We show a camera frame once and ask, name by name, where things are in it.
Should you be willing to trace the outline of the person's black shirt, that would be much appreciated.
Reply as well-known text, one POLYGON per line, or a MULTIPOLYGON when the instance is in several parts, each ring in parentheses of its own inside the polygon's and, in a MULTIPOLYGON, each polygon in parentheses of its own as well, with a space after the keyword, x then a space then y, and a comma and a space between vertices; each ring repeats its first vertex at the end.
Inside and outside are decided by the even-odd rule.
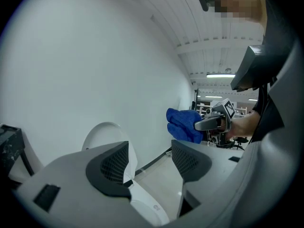
POLYGON ((276 82, 276 75, 287 60, 296 39, 295 30, 290 21, 275 3, 266 0, 267 22, 261 24, 264 29, 262 45, 266 47, 266 60, 269 60, 266 69, 271 70, 266 82, 258 90, 258 100, 253 111, 260 115, 259 123, 251 138, 251 142, 262 140, 267 133, 284 127, 283 120, 269 90, 276 82))

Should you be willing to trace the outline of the white toilet lid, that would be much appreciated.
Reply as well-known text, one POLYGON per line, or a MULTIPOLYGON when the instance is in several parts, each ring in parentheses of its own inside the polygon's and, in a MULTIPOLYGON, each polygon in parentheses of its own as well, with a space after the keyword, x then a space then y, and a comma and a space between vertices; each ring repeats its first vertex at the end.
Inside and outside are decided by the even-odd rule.
POLYGON ((137 156, 132 145, 132 142, 127 133, 116 123, 103 122, 95 126, 84 140, 82 150, 92 149, 105 144, 128 141, 128 165, 124 170, 123 184, 128 187, 133 187, 135 171, 138 164, 137 156))

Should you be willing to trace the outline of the person's right forearm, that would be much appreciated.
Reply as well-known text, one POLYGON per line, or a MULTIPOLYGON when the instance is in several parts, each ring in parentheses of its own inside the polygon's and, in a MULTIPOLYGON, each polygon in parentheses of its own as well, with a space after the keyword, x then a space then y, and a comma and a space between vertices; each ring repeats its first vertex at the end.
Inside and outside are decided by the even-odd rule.
POLYGON ((252 137, 259 123, 260 115, 253 111, 243 118, 233 119, 231 129, 226 133, 226 139, 233 137, 252 137))

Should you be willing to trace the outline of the blue cloth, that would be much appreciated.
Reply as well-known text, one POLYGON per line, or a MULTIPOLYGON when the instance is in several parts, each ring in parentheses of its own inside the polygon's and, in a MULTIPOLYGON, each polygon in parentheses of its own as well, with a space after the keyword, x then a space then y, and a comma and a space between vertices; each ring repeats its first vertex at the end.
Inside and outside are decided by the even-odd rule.
POLYGON ((194 124, 202 120, 197 111, 168 108, 166 119, 167 130, 176 140, 201 143, 203 133, 194 128, 194 124))

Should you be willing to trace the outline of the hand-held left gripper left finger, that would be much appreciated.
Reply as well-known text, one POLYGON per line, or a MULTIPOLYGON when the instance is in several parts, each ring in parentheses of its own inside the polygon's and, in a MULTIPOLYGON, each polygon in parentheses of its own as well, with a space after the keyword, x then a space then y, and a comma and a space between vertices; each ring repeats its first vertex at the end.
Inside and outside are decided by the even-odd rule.
POLYGON ((61 156, 25 181, 16 197, 45 228, 154 228, 124 186, 129 143, 61 156))

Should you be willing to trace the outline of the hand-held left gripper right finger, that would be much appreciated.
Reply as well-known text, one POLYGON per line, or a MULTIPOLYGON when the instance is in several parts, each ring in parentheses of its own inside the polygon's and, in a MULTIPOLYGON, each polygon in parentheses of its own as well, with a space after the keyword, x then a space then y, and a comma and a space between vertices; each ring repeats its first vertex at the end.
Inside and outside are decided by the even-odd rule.
POLYGON ((231 219, 232 188, 227 179, 242 159, 243 150, 210 147, 187 141, 171 142, 172 161, 182 178, 182 195, 178 218, 196 208, 210 219, 231 219))

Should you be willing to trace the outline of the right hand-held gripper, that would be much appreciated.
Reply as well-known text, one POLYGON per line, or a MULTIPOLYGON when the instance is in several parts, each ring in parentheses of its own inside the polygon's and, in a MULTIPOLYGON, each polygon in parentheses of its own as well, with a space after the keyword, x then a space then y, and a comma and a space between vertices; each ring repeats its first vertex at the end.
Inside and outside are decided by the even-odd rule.
POLYGON ((197 131, 207 131, 208 140, 218 140, 227 134, 232 128, 232 118, 235 115, 235 109, 231 101, 226 98, 213 107, 206 110, 205 118, 194 124, 197 131))

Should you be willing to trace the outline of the black office chair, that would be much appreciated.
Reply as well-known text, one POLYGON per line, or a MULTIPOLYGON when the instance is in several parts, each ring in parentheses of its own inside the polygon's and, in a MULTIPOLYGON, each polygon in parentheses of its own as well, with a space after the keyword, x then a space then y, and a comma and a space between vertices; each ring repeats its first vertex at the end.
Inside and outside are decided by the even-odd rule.
POLYGON ((247 146, 247 144, 249 143, 249 140, 246 138, 246 137, 235 137, 233 138, 233 141, 232 141, 232 147, 236 147, 236 149, 241 149, 241 150, 245 150, 243 144, 245 146, 247 146))

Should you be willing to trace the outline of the black chest-mounted screen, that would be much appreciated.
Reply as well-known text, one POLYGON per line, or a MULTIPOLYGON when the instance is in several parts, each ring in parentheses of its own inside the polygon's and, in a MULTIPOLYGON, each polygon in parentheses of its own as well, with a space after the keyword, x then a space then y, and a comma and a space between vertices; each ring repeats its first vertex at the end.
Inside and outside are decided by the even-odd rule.
POLYGON ((265 68, 265 45, 251 45, 247 47, 242 62, 231 81, 231 89, 237 92, 248 89, 256 90, 263 84, 260 78, 260 70, 265 68))

